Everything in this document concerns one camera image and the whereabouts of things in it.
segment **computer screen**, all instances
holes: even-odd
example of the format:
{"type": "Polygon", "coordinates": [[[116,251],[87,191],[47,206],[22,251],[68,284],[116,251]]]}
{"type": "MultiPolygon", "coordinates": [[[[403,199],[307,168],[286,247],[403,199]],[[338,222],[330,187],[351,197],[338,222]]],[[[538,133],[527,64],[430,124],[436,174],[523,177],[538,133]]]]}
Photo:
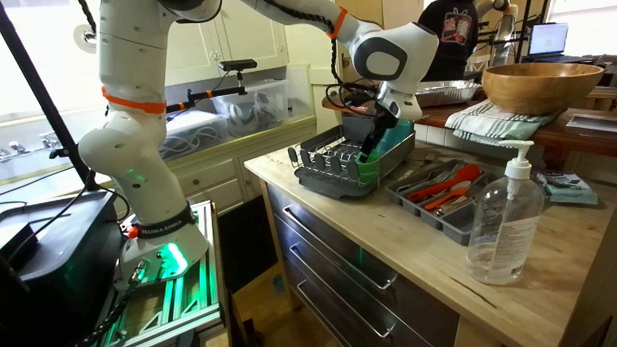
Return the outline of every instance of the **computer screen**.
{"type": "Polygon", "coordinates": [[[529,54],[561,54],[565,50],[565,41],[565,23],[534,25],[529,54]]]}

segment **stainless steel cabinet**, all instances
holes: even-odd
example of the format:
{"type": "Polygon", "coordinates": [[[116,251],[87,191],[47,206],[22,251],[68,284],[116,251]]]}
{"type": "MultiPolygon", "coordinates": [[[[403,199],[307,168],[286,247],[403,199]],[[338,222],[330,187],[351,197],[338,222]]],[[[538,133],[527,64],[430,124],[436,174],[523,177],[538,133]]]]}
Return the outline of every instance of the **stainless steel cabinet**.
{"type": "Polygon", "coordinates": [[[457,314],[268,185],[290,285],[345,345],[453,345],[457,314]]]}

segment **red utensil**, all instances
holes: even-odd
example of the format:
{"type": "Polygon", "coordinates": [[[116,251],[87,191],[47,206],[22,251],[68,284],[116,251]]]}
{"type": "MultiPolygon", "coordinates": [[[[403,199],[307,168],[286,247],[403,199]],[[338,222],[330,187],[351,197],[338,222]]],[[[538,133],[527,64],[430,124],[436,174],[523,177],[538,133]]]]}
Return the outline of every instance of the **red utensil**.
{"type": "Polygon", "coordinates": [[[477,181],[478,177],[482,176],[482,170],[480,166],[477,164],[467,164],[463,168],[459,168],[451,179],[446,179],[446,181],[440,181],[436,185],[428,185],[424,189],[419,189],[419,191],[413,191],[407,195],[407,201],[411,203],[421,203],[421,201],[426,201],[430,199],[432,195],[438,195],[442,191],[448,191],[451,189],[455,183],[461,183],[461,181],[477,181]]]}
{"type": "Polygon", "coordinates": [[[424,210],[436,212],[436,210],[442,208],[446,203],[451,203],[451,201],[467,195],[469,187],[471,187],[471,181],[455,183],[444,197],[438,197],[438,199],[426,203],[426,204],[424,204],[424,210]]]}

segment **pump bottle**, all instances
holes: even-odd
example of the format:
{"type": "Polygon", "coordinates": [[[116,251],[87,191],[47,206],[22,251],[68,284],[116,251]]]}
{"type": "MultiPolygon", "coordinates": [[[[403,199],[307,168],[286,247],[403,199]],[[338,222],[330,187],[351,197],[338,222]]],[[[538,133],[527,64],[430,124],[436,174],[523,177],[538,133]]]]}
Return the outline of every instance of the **pump bottle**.
{"type": "Polygon", "coordinates": [[[527,160],[534,143],[500,145],[519,149],[519,156],[507,162],[505,177],[482,189],[467,253],[469,274],[492,285],[521,278],[544,208],[544,191],[531,179],[527,160]]]}

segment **drawer handle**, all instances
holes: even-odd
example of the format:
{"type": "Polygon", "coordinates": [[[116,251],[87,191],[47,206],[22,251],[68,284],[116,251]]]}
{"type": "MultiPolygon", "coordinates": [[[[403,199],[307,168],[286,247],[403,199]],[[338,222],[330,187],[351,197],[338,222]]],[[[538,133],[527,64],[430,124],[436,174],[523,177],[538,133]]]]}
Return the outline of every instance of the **drawer handle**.
{"type": "Polygon", "coordinates": [[[386,332],[376,330],[355,307],[351,307],[334,287],[330,287],[328,282],[324,282],[318,274],[315,274],[315,270],[307,264],[307,260],[297,253],[297,245],[291,245],[291,247],[290,247],[290,253],[291,253],[299,262],[303,262],[303,266],[309,268],[309,270],[313,272],[313,276],[317,276],[342,303],[345,303],[345,307],[347,307],[357,318],[361,318],[363,324],[367,324],[367,326],[372,330],[374,336],[378,336],[380,339],[386,339],[386,337],[394,332],[394,328],[397,328],[397,324],[394,322],[390,328],[386,328],[386,332]]]}
{"type": "Polygon", "coordinates": [[[392,287],[399,274],[392,276],[386,280],[386,284],[378,284],[374,282],[371,276],[367,276],[365,272],[361,272],[359,268],[355,268],[347,258],[344,258],[338,251],[334,251],[328,243],[324,243],[320,237],[317,237],[299,218],[295,218],[295,214],[291,212],[290,206],[284,208],[284,214],[295,224],[299,226],[305,233],[309,233],[313,239],[317,239],[324,249],[328,249],[332,255],[336,255],[342,262],[345,262],[349,268],[353,268],[361,278],[365,278],[372,287],[376,287],[378,291],[388,291],[388,287],[392,287]]]}
{"type": "Polygon", "coordinates": [[[309,307],[328,324],[330,330],[336,332],[336,336],[344,336],[338,328],[334,328],[334,324],[328,320],[328,316],[320,311],[320,307],[309,297],[309,293],[303,289],[303,285],[307,284],[307,280],[299,282],[295,285],[297,293],[303,295],[303,299],[309,303],[309,307]]]}

